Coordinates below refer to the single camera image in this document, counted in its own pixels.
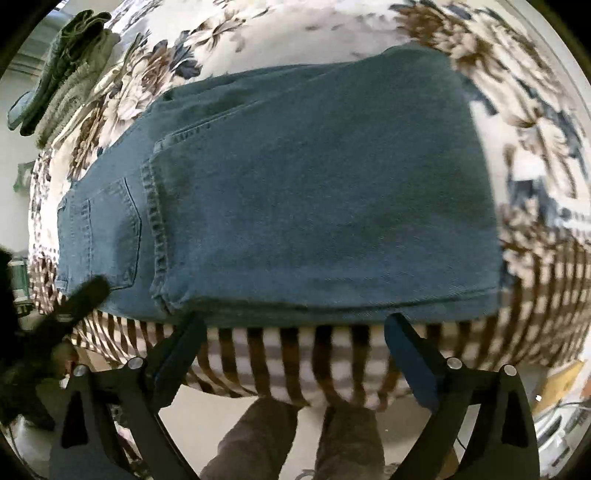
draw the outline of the wall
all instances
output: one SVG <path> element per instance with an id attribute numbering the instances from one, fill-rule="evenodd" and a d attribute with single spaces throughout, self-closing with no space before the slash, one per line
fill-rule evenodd
<path id="1" fill-rule="evenodd" d="M 15 193 L 19 163 L 37 158 L 34 137 L 21 137 L 11 132 L 6 117 L 12 104 L 27 90 L 34 88 L 30 77 L 6 72 L 0 79 L 0 245 L 13 251 L 28 248 L 28 196 Z"/>
<path id="2" fill-rule="evenodd" d="M 95 12 L 112 12 L 121 2 L 122 0 L 70 0 L 62 10 L 72 15 L 87 9 Z"/>

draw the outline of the floor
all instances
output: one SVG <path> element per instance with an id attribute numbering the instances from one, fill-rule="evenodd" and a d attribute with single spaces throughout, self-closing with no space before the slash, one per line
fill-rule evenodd
<path id="1" fill-rule="evenodd" d="M 189 387 L 181 387 L 173 404 L 160 417 L 191 467 L 199 472 L 215 456 L 218 442 L 254 401 L 251 398 L 222 398 Z M 298 430 L 280 480 L 294 480 L 314 468 L 323 410 L 305 408 L 298 417 Z M 429 419 L 430 412 L 413 398 L 403 398 L 378 414 L 386 464 L 406 456 Z"/>

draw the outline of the back pocket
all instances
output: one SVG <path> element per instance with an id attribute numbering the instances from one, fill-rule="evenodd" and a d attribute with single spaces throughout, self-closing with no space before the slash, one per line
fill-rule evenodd
<path id="1" fill-rule="evenodd" d="M 141 220 L 125 179 L 88 200 L 90 270 L 106 277 L 111 289 L 134 284 Z"/>

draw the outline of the metal screw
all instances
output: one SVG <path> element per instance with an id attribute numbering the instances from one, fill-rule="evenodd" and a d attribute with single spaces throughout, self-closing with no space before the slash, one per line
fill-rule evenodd
<path id="1" fill-rule="evenodd" d="M 503 372 L 505 372 L 510 377 L 514 377 L 517 375 L 517 369 L 513 365 L 505 365 L 503 367 Z"/>
<path id="2" fill-rule="evenodd" d="M 88 372 L 88 367 L 86 365 L 78 365 L 74 369 L 74 376 L 75 377 L 83 377 Z"/>
<path id="3" fill-rule="evenodd" d="M 143 364 L 144 364 L 144 359 L 139 356 L 135 356 L 129 362 L 127 362 L 127 366 L 132 370 L 137 370 L 138 368 L 142 368 Z"/>
<path id="4" fill-rule="evenodd" d="M 447 359 L 447 366 L 452 370 L 459 370 L 462 368 L 463 365 L 464 364 L 462 363 L 462 361 L 454 356 L 451 356 Z"/>

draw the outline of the blue denim jeans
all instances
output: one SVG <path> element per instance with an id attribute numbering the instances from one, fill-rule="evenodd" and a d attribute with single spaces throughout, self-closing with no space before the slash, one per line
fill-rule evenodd
<path id="1" fill-rule="evenodd" d="M 415 45 L 165 93 L 64 197 L 59 288 L 218 327 L 466 320 L 498 307 L 485 159 L 446 56 Z"/>

